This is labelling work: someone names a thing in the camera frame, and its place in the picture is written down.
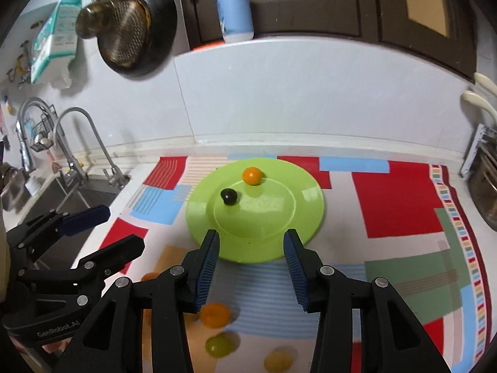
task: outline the patchwork tablecloth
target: patchwork tablecloth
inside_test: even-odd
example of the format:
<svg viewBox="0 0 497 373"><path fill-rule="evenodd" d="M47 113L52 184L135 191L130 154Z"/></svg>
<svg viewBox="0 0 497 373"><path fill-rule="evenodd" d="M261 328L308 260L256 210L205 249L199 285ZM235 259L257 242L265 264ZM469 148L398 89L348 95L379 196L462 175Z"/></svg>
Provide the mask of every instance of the patchwork tablecloth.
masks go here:
<svg viewBox="0 0 497 373"><path fill-rule="evenodd" d="M131 233L145 240L143 256L123 271L135 281L179 264L197 248L185 220L192 189L216 168L242 158L161 158L102 246ZM306 169L324 194L324 220L307 247L351 278L391 281L452 371L467 372L490 341L491 304L478 244L447 169L371 159L278 158ZM215 360L204 344L220 330L188 322L196 373L264 371L264 358L281 347L295 357L290 371L309 371L319 315L297 304L284 259L255 265L220 260L208 301L230 307L234 318L224 330L236 335L239 346ZM353 317L352 371L359 372L358 310ZM149 327L144 330L149 334ZM144 356L150 370L147 340Z"/></svg>

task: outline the metal screw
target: metal screw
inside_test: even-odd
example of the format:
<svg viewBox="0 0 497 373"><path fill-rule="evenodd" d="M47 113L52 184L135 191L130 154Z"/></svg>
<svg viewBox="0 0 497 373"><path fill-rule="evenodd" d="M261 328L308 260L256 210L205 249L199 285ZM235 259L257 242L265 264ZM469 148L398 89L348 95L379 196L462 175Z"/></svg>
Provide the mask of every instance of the metal screw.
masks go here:
<svg viewBox="0 0 497 373"><path fill-rule="evenodd" d="M183 266L181 265L176 265L176 266L173 266L170 270L169 270L169 273L173 276L178 276L178 275L181 275L183 272L185 272L185 268L183 268Z"/></svg>
<svg viewBox="0 0 497 373"><path fill-rule="evenodd" d="M124 286L127 286L127 285L128 285L128 283L129 283L129 279L128 279L128 278L126 278L126 276L123 276L123 277L118 278L118 279L116 280L116 286L117 286L118 288L123 288Z"/></svg>
<svg viewBox="0 0 497 373"><path fill-rule="evenodd" d="M335 270L329 265L323 265L319 269L319 272L321 272L323 275L330 276L335 273Z"/></svg>
<svg viewBox="0 0 497 373"><path fill-rule="evenodd" d="M377 286L380 286L381 288L386 288L388 286L388 280L385 278L376 278L374 283L376 283Z"/></svg>
<svg viewBox="0 0 497 373"><path fill-rule="evenodd" d="M77 302L79 306L84 306L86 303L88 303L88 298L84 294L82 294L78 297Z"/></svg>

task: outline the green plate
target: green plate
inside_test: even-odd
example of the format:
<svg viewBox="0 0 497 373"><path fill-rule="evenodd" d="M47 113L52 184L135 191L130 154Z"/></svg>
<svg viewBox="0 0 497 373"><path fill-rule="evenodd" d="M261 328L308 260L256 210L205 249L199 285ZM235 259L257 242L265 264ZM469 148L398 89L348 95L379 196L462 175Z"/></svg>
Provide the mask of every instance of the green plate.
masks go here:
<svg viewBox="0 0 497 373"><path fill-rule="evenodd" d="M262 183L247 185L242 172L257 167ZM238 193L227 206L221 190ZM279 159L244 159L207 175L193 190L186 208L188 229L202 243L208 229L219 232L220 258L252 264L283 256L283 234L296 229L305 244L315 234L325 209L322 190L303 168Z"/></svg>

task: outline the plastic bottle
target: plastic bottle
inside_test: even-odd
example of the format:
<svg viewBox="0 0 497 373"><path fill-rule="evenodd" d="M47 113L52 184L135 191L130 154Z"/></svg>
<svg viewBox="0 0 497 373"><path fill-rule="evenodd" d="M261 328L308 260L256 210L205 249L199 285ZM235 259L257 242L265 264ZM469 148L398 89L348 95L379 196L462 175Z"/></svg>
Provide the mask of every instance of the plastic bottle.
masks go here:
<svg viewBox="0 0 497 373"><path fill-rule="evenodd" d="M225 42L252 40L253 23L249 0L216 0L216 2Z"/></svg>

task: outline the faucet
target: faucet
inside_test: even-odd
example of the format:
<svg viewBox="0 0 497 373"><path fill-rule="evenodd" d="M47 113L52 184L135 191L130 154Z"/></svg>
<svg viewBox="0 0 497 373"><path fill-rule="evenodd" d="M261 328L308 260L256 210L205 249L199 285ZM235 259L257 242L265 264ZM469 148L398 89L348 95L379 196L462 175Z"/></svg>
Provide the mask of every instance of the faucet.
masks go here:
<svg viewBox="0 0 497 373"><path fill-rule="evenodd" d="M41 109L41 111L50 119L50 123L54 125L56 123L56 116L51 112L50 108L41 98L38 97L30 97L27 98L19 108L19 113L17 114L17 122L16 122L16 132L17 137L19 138L19 143L21 145L21 160L22 166L27 173L31 173L36 169L35 162L33 160L33 156L28 147L28 141L26 137L26 125L24 124L24 117L26 111L31 106L36 106ZM54 130L54 141L60 143L62 152L66 156L69 168L71 169L67 175L64 175L64 182L66 185L70 185L76 178L80 180L80 182L84 182L87 179L87 175L83 168L81 168L79 161L74 157L74 154L71 152L69 148L69 144L66 140L66 136L63 130L59 130L59 134L57 134Z"/></svg>
<svg viewBox="0 0 497 373"><path fill-rule="evenodd" d="M121 169L112 161L112 159L109 155L109 152L105 148L105 145L103 145L103 141L100 138L100 134L98 134L98 131L95 127L95 123L93 122L93 119L91 119L91 116L87 111L85 111L83 108L79 108L77 106L73 106L72 108L66 109L64 112L61 113L61 115L59 116L59 119L57 119L55 124L54 124L54 135L57 132L57 128L60 128L59 124L61 123L62 118L70 112L79 112L79 113L82 113L83 115L86 116L86 118L88 119L90 126L93 130L93 133L95 134L95 137L98 141L98 144L100 145L100 148L102 149L103 153L105 154L107 161L109 161L110 169L112 170L112 176L110 176L108 174L108 172L104 169L103 172L104 172L105 176L107 177L107 179L109 180L109 182L111 184L113 184L114 182L117 182L119 184L119 187L123 188L128 183L128 180L121 172Z"/></svg>

